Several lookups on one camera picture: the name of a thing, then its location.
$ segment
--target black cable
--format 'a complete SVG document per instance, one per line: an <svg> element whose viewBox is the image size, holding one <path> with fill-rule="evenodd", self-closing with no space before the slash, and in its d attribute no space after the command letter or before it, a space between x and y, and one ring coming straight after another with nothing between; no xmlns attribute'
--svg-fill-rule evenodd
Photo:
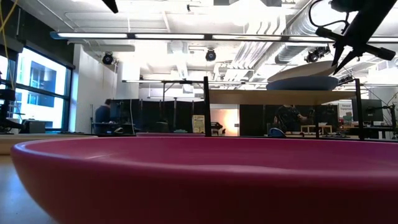
<svg viewBox="0 0 398 224"><path fill-rule="evenodd" d="M330 25L333 25L333 24L337 24L337 23L343 22L343 23L345 24L345 26L344 26L344 28L343 28L341 31L342 31L342 34L344 34L345 31L347 30L348 26L349 26L349 22L348 22L349 13L348 13L348 12L347 12L347 14L346 14L346 19L345 19L345 20L339 20L339 21L335 21L335 22L330 22L330 23L325 24L325 25L317 25L316 23L314 23L314 21L312 20L312 16L311 16L312 7L313 7L316 3L320 2L320 1L323 1L323 0L316 0L315 2L313 2L313 3L310 5L310 9L308 10L308 17L309 17L309 19L310 19L311 24L312 24L313 26L315 26L315 27L326 27L326 26L330 26Z"/></svg>

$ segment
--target computer monitor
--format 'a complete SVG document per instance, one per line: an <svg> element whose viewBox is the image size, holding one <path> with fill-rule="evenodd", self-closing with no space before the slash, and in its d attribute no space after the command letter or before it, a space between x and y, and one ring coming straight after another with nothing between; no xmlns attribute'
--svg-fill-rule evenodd
<svg viewBox="0 0 398 224"><path fill-rule="evenodd" d="M356 104L356 99L352 99L353 104L353 116L354 121L358 121L358 107ZM381 105L381 100L361 100L362 102L362 115L363 121L372 122L372 121L384 121L383 117L383 109ZM377 110L371 110L372 113L369 112L371 108L379 108Z"/></svg>

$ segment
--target pink plastic dish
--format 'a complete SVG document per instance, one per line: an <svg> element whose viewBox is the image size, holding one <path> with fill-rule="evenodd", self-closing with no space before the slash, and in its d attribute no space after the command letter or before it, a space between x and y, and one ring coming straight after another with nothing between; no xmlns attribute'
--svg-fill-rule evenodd
<svg viewBox="0 0 398 224"><path fill-rule="evenodd" d="M205 137L205 134L195 133L136 133L138 137Z"/></svg>
<svg viewBox="0 0 398 224"><path fill-rule="evenodd" d="M65 224L398 223L398 144L98 138L12 149Z"/></svg>

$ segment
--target table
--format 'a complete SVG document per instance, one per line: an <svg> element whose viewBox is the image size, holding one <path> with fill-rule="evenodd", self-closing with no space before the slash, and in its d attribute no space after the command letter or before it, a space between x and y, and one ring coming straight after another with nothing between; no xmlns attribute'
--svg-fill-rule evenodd
<svg viewBox="0 0 398 224"><path fill-rule="evenodd" d="M303 128L307 129L306 133L310 133L310 128L315 128L315 125L301 125L300 131L304 133ZM321 128L322 134L325 134L325 128L329 129L328 133L332 133L332 126L331 125L319 125L319 128Z"/></svg>
<svg viewBox="0 0 398 224"><path fill-rule="evenodd" d="M10 156L0 156L0 223L57 223L26 192Z"/></svg>

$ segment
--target fluorescent light fixture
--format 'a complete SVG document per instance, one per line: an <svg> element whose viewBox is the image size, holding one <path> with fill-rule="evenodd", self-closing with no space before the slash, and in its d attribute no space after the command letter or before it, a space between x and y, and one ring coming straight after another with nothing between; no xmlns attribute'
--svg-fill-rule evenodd
<svg viewBox="0 0 398 224"><path fill-rule="evenodd" d="M398 37L371 37L368 43L389 43L389 44L397 44Z"/></svg>
<svg viewBox="0 0 398 224"><path fill-rule="evenodd" d="M267 82L246 82L247 85L266 85Z"/></svg>
<svg viewBox="0 0 398 224"><path fill-rule="evenodd" d="M63 38L82 38L82 39L126 39L127 34L117 33L58 33Z"/></svg>
<svg viewBox="0 0 398 224"><path fill-rule="evenodd" d="M181 99L181 100L202 100L203 98L200 97L186 97L186 96L176 96L176 97L172 97L172 96L165 96L165 99ZM148 99L158 99L158 100L163 100L162 96L148 96Z"/></svg>
<svg viewBox="0 0 398 224"><path fill-rule="evenodd" d="M244 82L209 81L209 84L230 84L230 85L240 85L240 84L244 84Z"/></svg>
<svg viewBox="0 0 398 224"><path fill-rule="evenodd" d="M266 40L266 41L280 41L280 36L271 35L213 35L214 40Z"/></svg>
<svg viewBox="0 0 398 224"><path fill-rule="evenodd" d="M292 42L312 42L312 43L334 43L334 40L327 39L324 37L317 37L317 36L303 36L303 37L289 37L289 41Z"/></svg>
<svg viewBox="0 0 398 224"><path fill-rule="evenodd" d="M124 80L128 83L162 83L160 80Z"/></svg>
<svg viewBox="0 0 398 224"><path fill-rule="evenodd" d="M184 40L197 40L204 39L203 34L135 34L136 39L184 39Z"/></svg>

